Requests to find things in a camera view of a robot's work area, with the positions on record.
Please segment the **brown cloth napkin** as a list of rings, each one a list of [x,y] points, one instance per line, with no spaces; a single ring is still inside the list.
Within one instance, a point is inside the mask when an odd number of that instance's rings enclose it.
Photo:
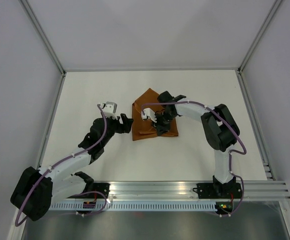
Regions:
[[[132,124],[133,141],[158,137],[156,129],[152,126],[152,121],[143,120],[141,116],[141,106],[146,103],[158,103],[158,96],[157,92],[149,88],[132,104],[132,118],[134,120]],[[145,106],[145,108],[150,108],[154,112],[161,112],[163,110],[161,105]],[[174,119],[171,121],[170,131],[162,134],[161,137],[173,138],[178,137],[178,135],[177,123],[176,119]]]

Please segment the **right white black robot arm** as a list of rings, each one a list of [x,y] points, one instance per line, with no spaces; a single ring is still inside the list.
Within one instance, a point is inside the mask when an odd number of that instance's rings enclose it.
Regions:
[[[158,104],[161,111],[153,111],[150,105],[141,110],[143,120],[150,119],[159,136],[171,130],[171,122],[176,117],[188,117],[200,122],[209,146],[214,150],[215,172],[211,183],[198,183],[193,192],[199,199],[240,199],[243,196],[242,185],[232,170],[232,153],[238,142],[240,130],[228,107],[220,104],[210,108],[192,101],[184,95],[173,97],[168,91],[161,93]]]

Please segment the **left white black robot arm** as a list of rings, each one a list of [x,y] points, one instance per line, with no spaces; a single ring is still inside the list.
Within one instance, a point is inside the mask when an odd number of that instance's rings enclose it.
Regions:
[[[39,169],[27,167],[21,174],[10,197],[19,214],[37,221],[54,203],[71,196],[89,198],[94,191],[94,179],[81,171],[104,153],[106,144],[115,134],[131,132],[134,120],[122,113],[120,116],[103,113],[93,121],[77,149],[70,155]]]

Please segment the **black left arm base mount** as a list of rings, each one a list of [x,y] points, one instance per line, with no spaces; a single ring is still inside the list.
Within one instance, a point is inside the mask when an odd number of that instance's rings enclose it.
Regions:
[[[95,192],[102,193],[106,198],[108,198],[109,192],[110,192],[110,184],[107,182],[101,183],[101,182],[95,182],[92,187],[90,187],[87,191],[92,192],[85,196],[85,198],[88,199],[104,199],[104,197]]]

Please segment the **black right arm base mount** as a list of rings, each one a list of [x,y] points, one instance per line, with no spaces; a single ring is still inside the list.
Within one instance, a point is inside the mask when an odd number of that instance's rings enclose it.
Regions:
[[[193,188],[193,192],[198,195],[201,200],[204,199],[215,199],[215,200],[231,200],[242,198],[242,187],[240,183],[234,183],[229,188],[215,189],[213,183],[198,183]]]

